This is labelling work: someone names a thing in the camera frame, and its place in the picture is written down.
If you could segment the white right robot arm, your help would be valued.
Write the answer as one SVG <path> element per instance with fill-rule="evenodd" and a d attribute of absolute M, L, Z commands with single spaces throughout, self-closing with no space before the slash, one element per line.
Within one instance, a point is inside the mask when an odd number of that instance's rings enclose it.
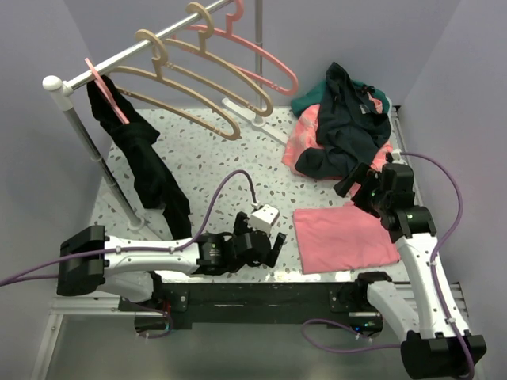
<path fill-rule="evenodd" d="M 403 366 L 412 379 L 472 379 L 486 342 L 471 333 L 453 298 L 438 256 L 433 217 L 415 203 L 413 170 L 387 163 L 375 171 L 360 163 L 334 190 L 345 196 L 355 184 L 353 205 L 378 218 L 389 233 L 415 301 L 410 306 L 386 273 L 370 272 L 358 277 L 362 286 L 353 291 L 355 306 L 380 312 L 400 341 Z"/>

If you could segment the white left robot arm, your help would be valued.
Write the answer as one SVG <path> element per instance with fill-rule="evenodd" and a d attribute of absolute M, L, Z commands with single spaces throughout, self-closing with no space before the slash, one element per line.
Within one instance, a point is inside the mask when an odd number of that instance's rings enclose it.
<path fill-rule="evenodd" d="M 56 293 L 76 297 L 101 291 L 156 310 L 164 301 L 160 271 L 221 276 L 245 266 L 274 267 L 286 240 L 282 233 L 271 236 L 279 216 L 265 205 L 249 215 L 237 213 L 231 232 L 176 241 L 128 240 L 89 226 L 60 246 Z"/>

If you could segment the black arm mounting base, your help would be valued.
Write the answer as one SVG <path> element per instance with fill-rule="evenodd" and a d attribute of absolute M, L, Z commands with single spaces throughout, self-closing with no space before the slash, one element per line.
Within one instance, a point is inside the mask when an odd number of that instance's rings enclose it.
<path fill-rule="evenodd" d="M 335 283 L 160 283 L 139 305 L 120 300 L 121 312 L 166 311 L 175 329 L 194 324 L 301 325 L 327 319 L 357 332 L 383 329 L 380 313 L 366 301 L 363 281 Z"/>

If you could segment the beige hanger front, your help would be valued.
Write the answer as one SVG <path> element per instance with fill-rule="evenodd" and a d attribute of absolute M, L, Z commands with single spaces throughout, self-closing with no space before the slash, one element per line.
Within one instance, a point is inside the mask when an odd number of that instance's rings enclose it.
<path fill-rule="evenodd" d="M 178 115 L 184 119 L 187 119 L 190 122 L 193 122 L 195 124 L 200 125 L 201 127 L 208 129 L 210 132 L 219 135 L 224 139 L 235 141 L 241 137 L 241 129 L 238 123 L 231 116 L 226 114 L 217 104 L 210 101 L 208 98 L 200 95 L 193 89 L 190 89 L 189 87 L 186 87 L 171 79 L 168 79 L 163 75 L 162 68 L 169 61 L 168 53 L 167 50 L 163 47 L 162 41 L 153 32 L 147 29 L 140 29 L 135 33 L 135 39 L 138 42 L 142 40 L 147 40 L 153 45 L 153 56 L 151 58 L 151 61 L 154 67 L 154 73 L 132 66 L 117 66 L 112 70 L 113 73 L 129 74 L 141 78 L 147 78 L 164 86 L 170 87 L 171 89 L 175 89 L 178 92 L 184 93 L 192 97 L 193 99 L 198 100 L 200 103 L 210 108 L 214 113 L 217 113 L 219 116 L 221 116 L 232 128 L 232 132 L 227 133 L 226 131 L 219 129 L 213 124 L 191 113 L 188 113 L 180 108 L 176 108 L 170 104 L 159 101 L 153 97 L 148 97 L 146 95 L 142 95 L 141 93 L 136 93 L 134 91 L 124 89 L 116 85 L 116 89 L 118 90 L 119 93 L 128 97 L 132 97 L 136 100 L 148 103 L 149 105 L 153 105 L 158 108 L 164 109 L 168 112 L 172 112 L 175 115 Z"/>

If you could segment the dark navy shorts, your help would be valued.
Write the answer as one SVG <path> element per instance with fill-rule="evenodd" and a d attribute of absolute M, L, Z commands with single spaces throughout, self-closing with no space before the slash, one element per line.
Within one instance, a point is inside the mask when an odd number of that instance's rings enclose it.
<path fill-rule="evenodd" d="M 338 63 L 326 71 L 317 113 L 316 147 L 306 148 L 295 170 L 315 180 L 345 177 L 372 164 L 391 137 L 389 103 L 372 85 L 352 80 Z"/>

